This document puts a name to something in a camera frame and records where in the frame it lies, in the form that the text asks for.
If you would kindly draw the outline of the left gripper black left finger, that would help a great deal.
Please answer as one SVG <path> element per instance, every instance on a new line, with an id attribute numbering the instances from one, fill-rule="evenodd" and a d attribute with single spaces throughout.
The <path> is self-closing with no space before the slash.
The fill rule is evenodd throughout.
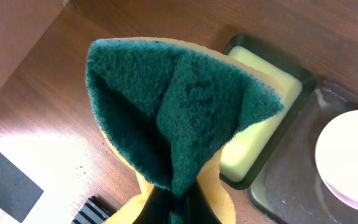
<path id="1" fill-rule="evenodd" d="M 154 187 L 133 224 L 170 224 L 172 202 L 171 191 Z"/>

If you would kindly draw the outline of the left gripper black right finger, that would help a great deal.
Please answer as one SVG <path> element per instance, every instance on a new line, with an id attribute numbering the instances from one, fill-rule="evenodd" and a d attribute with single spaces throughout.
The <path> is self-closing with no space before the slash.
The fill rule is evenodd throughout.
<path id="1" fill-rule="evenodd" d="M 221 224 L 196 181 L 184 198 L 185 224 Z"/>

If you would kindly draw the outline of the green and yellow sponge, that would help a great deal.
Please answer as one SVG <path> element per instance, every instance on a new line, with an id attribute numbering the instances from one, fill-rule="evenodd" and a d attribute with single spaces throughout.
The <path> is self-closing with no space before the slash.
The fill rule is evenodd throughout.
<path id="1" fill-rule="evenodd" d="M 172 193 L 170 223 L 185 223 L 196 181 L 219 221 L 236 222 L 219 163 L 237 133 L 283 110 L 263 74 L 198 44 L 128 37 L 95 40 L 85 78 L 105 140 L 140 187 L 109 223 L 133 223 L 154 187 Z"/>

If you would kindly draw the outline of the white plate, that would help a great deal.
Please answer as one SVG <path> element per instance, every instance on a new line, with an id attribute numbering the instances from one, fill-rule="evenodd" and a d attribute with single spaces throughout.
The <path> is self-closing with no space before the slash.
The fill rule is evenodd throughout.
<path id="1" fill-rule="evenodd" d="M 315 146 L 318 173 L 335 197 L 358 210 L 358 110 L 333 118 Z"/>

